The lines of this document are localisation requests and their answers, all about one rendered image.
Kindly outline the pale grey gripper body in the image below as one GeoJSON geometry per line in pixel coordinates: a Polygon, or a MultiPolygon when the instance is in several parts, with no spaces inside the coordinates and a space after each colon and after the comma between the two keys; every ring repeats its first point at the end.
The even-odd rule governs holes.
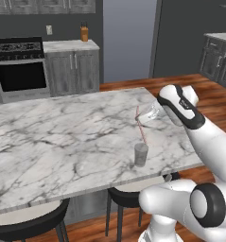
{"type": "Polygon", "coordinates": [[[158,103],[157,100],[152,102],[150,105],[147,105],[138,115],[138,121],[145,125],[147,122],[154,120],[162,114],[163,108],[158,103]]]}

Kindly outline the red and white striped straw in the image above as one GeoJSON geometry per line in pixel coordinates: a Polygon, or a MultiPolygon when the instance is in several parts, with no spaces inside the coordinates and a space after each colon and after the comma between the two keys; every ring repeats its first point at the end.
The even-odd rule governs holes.
{"type": "Polygon", "coordinates": [[[138,128],[139,128],[139,130],[140,130],[140,133],[141,133],[141,136],[142,136],[143,142],[144,142],[145,144],[147,144],[147,140],[146,140],[145,134],[144,134],[143,129],[142,129],[142,127],[141,127],[141,123],[140,123],[140,121],[139,121],[139,119],[138,119],[139,114],[140,114],[140,113],[139,113],[139,106],[137,106],[137,107],[136,107],[135,121],[137,122],[137,125],[138,125],[138,128]]]}

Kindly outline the clear glass cup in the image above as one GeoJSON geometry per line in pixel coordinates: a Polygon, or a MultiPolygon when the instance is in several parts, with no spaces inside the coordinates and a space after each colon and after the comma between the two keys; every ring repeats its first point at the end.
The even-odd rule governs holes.
{"type": "Polygon", "coordinates": [[[143,167],[146,164],[148,156],[148,145],[138,143],[134,146],[134,164],[138,167],[143,167]]]}

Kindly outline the grey counter base panel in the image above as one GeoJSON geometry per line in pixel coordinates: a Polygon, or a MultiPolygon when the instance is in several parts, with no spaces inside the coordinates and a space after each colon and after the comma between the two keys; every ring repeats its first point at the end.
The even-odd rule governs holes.
{"type": "Polygon", "coordinates": [[[66,225],[103,216],[107,208],[107,191],[96,191],[70,198],[64,222],[66,225]]]}

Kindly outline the black stool with white seat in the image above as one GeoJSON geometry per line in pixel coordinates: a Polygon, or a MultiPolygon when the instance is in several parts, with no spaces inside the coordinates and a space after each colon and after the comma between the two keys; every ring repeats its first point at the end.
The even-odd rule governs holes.
{"type": "Polygon", "coordinates": [[[26,242],[28,238],[56,230],[59,242],[69,242],[64,218],[70,199],[56,200],[0,215],[0,240],[26,242]]]}
{"type": "Polygon", "coordinates": [[[135,181],[125,185],[120,185],[108,189],[107,198],[107,215],[106,215],[106,228],[105,235],[109,234],[109,224],[111,215],[111,204],[114,202],[117,205],[117,239],[116,242],[121,242],[122,226],[123,226],[123,210],[125,208],[138,208],[139,219],[138,226],[141,226],[143,210],[139,205],[139,193],[144,188],[147,188],[153,184],[162,182],[171,182],[178,180],[180,174],[178,172],[170,173],[167,175],[150,178],[143,181],[135,181]]]}

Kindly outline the dark grey cupboard run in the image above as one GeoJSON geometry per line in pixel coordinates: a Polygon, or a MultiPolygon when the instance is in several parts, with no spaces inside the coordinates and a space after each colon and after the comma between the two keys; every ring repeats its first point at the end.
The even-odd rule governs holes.
{"type": "Polygon", "coordinates": [[[226,88],[226,33],[204,35],[200,73],[226,88]]]}

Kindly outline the grey cupboard run, marble top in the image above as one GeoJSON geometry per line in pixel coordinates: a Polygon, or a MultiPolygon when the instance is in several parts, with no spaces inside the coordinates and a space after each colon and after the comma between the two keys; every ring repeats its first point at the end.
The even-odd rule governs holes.
{"type": "Polygon", "coordinates": [[[99,91],[99,46],[89,40],[44,42],[52,96],[99,91]]]}

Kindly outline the wooden knife block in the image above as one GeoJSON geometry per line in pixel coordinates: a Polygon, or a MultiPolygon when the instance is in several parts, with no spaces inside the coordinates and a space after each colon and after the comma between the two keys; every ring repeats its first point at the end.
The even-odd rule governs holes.
{"type": "Polygon", "coordinates": [[[89,29],[88,29],[88,26],[87,26],[87,22],[82,21],[81,25],[80,25],[80,39],[83,42],[87,42],[88,36],[89,36],[89,29]]]}

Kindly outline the black and silver stove oven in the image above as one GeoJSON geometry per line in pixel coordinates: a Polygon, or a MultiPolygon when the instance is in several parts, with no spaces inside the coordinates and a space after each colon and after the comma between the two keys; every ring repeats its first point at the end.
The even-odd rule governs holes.
{"type": "Polygon", "coordinates": [[[0,38],[0,103],[50,97],[43,39],[0,38]]]}

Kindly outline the grey wall cupboards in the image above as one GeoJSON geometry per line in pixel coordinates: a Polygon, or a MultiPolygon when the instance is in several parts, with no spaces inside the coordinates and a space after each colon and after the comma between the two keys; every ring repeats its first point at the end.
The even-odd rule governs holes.
{"type": "Polygon", "coordinates": [[[87,14],[96,12],[96,0],[0,0],[0,15],[87,14]]]}

